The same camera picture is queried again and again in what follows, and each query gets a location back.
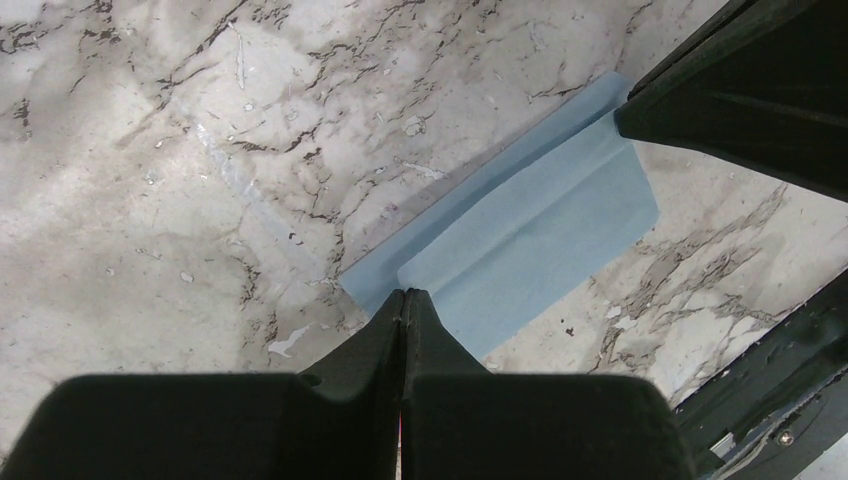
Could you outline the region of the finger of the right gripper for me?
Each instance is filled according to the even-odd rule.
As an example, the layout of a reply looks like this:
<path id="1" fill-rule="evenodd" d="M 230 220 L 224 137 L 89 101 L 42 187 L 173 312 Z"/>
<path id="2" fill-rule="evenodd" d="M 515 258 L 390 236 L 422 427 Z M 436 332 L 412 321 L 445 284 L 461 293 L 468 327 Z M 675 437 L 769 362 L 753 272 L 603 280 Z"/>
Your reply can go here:
<path id="1" fill-rule="evenodd" d="M 727 3 L 635 85 L 615 123 L 845 200 L 846 3 Z"/>

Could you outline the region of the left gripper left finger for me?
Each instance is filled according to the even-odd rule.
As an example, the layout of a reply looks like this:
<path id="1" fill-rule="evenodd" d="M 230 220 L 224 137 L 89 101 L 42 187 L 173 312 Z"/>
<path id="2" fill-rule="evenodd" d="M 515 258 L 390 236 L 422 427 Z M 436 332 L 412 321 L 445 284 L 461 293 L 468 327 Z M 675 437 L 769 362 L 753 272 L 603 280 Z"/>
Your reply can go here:
<path id="1" fill-rule="evenodd" d="M 405 296 L 299 373 L 86 375 L 38 406 L 5 479 L 390 479 Z"/>

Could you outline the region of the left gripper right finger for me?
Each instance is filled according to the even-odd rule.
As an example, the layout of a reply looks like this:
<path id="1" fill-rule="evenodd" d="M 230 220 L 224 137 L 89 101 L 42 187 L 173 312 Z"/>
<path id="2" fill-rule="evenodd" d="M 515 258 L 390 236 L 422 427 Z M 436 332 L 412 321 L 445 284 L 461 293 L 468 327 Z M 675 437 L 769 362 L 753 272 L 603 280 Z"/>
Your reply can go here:
<path id="1" fill-rule="evenodd" d="M 493 373 L 410 289 L 401 465 L 406 479 L 691 479 L 664 397 L 636 377 Z"/>

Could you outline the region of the light blue cleaning cloth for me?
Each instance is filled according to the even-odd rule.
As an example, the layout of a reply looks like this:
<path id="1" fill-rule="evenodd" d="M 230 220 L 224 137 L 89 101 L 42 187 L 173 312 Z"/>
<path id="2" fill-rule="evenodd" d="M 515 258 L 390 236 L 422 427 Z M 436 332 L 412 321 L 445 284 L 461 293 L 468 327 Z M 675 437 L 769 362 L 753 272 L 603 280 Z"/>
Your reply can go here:
<path id="1" fill-rule="evenodd" d="M 622 255 L 659 210 L 614 112 L 630 81 L 608 72 L 340 276 L 367 313 L 428 292 L 443 325 L 483 358 Z"/>

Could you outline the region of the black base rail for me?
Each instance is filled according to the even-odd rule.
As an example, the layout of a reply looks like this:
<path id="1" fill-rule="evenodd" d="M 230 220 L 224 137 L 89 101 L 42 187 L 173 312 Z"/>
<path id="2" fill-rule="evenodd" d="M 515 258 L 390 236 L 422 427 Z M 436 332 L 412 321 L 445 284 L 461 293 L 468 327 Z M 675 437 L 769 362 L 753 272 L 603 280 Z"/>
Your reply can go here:
<path id="1" fill-rule="evenodd" d="M 841 273 L 675 409 L 698 479 L 793 479 L 847 433 Z"/>

